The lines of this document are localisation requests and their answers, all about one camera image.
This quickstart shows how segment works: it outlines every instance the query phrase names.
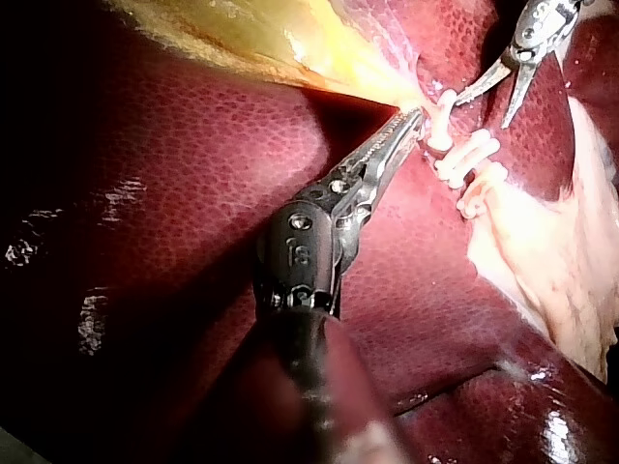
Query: screw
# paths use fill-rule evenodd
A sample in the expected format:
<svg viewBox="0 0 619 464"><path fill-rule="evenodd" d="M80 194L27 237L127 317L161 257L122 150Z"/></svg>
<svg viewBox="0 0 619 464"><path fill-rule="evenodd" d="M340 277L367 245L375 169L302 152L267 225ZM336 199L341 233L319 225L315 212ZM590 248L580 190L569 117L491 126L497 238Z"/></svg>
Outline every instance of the screw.
<svg viewBox="0 0 619 464"><path fill-rule="evenodd" d="M348 184L342 179L335 179L334 181L331 181L329 187L333 192L340 194L346 193L349 189Z"/></svg>
<svg viewBox="0 0 619 464"><path fill-rule="evenodd" d="M311 227L311 219L299 213L290 216L288 223L295 230L308 230Z"/></svg>

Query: scissors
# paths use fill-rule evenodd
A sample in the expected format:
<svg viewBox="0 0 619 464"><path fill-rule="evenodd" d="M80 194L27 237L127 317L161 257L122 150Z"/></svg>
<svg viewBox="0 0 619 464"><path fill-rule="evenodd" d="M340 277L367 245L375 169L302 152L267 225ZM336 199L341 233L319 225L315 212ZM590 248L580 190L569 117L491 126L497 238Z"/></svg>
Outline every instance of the scissors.
<svg viewBox="0 0 619 464"><path fill-rule="evenodd" d="M414 146L421 108L398 111L325 177L271 217L256 247L256 317L296 307L339 317L340 283L359 253L361 229Z"/></svg>
<svg viewBox="0 0 619 464"><path fill-rule="evenodd" d="M456 106L473 101L511 73L517 73L501 123L502 129L508 128L539 66L572 33L580 5L592 3L593 0L529 0L520 14L511 43L480 78L457 96Z"/></svg>

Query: yellow fat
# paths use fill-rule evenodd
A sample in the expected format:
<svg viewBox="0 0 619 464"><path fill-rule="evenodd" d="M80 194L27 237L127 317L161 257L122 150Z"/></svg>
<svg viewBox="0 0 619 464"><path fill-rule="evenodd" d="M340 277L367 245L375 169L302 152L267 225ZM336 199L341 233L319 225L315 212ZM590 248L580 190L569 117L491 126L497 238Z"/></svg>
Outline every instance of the yellow fat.
<svg viewBox="0 0 619 464"><path fill-rule="evenodd" d="M346 25L329 0L108 0L152 38L209 65L374 102L426 105L416 79Z"/></svg>

